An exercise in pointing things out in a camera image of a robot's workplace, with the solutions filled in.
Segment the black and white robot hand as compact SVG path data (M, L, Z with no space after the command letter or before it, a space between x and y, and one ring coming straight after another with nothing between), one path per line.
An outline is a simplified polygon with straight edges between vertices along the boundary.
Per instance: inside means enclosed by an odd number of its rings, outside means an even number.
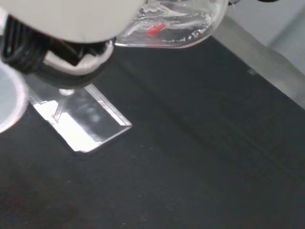
M97 78L142 0L3 0L0 58L60 88Z

